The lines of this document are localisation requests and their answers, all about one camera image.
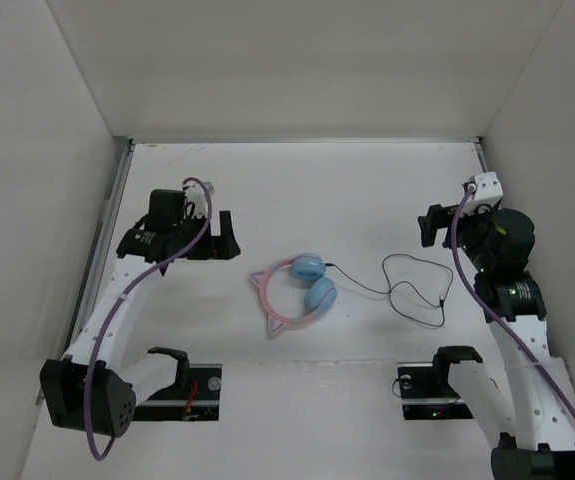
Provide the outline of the pink blue cat-ear headphones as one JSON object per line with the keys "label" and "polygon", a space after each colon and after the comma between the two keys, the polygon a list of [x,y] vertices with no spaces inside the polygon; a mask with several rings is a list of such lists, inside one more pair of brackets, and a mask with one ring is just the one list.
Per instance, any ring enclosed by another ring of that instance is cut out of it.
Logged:
{"label": "pink blue cat-ear headphones", "polygon": [[302,329],[329,311],[338,291],[327,268],[319,255],[301,253],[249,274],[267,317],[269,338]]}

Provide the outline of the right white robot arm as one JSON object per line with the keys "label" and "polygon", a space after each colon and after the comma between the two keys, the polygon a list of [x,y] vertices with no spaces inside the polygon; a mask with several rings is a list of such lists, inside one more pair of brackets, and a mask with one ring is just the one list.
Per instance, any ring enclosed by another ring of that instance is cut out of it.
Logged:
{"label": "right white robot arm", "polygon": [[484,312],[511,396],[492,384],[482,357],[469,346],[438,349],[432,386],[465,401],[489,442],[494,478],[575,479],[575,407],[555,379],[565,365],[550,353],[544,300],[526,269],[533,222],[519,211],[483,204],[471,213],[432,205],[418,224],[423,246],[445,229],[443,245],[454,263],[465,255],[475,267],[474,280],[464,285]]}

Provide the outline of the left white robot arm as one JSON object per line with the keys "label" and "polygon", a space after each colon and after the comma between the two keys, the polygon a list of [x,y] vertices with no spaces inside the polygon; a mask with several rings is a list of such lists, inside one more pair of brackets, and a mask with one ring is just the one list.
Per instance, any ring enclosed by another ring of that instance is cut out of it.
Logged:
{"label": "left white robot arm", "polygon": [[182,350],[154,346],[131,365],[124,356],[149,294],[174,262],[240,254],[231,213],[215,211],[213,194],[211,183],[195,177],[178,190],[150,193],[147,212],[118,244],[114,270],[87,323],[63,356],[41,369],[54,426],[117,439],[150,397],[160,391],[176,397],[190,388]]}

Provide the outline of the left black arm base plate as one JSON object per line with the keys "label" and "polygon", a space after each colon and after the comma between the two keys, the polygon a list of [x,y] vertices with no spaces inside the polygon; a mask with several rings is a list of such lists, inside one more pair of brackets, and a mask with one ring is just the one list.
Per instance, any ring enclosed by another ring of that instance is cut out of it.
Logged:
{"label": "left black arm base plate", "polygon": [[140,404],[135,422],[218,421],[222,388],[221,364],[197,364],[189,370],[185,387],[171,385]]}

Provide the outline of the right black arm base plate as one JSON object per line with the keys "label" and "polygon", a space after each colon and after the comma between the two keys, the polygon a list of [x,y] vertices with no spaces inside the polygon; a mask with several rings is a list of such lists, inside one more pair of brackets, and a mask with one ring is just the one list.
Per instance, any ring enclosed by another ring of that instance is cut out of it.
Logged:
{"label": "right black arm base plate", "polygon": [[437,380],[431,363],[398,363],[392,393],[401,400],[407,421],[473,418],[465,401],[450,386]]}

